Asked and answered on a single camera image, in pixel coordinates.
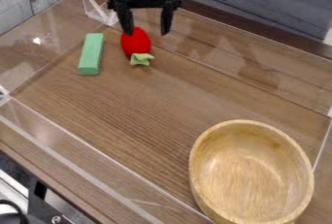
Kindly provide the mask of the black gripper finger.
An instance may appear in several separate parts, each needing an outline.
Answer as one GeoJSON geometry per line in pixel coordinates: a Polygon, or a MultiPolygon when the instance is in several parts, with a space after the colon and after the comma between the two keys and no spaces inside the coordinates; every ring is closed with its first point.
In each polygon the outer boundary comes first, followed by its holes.
{"type": "Polygon", "coordinates": [[[116,7],[116,14],[117,14],[117,19],[120,22],[120,26],[123,29],[123,32],[127,35],[132,35],[133,33],[133,18],[132,18],[132,12],[127,8],[125,5],[119,5],[116,7]]]}
{"type": "Polygon", "coordinates": [[[172,6],[171,5],[164,6],[160,13],[160,35],[166,35],[170,32],[172,15],[174,15],[172,6]]]}

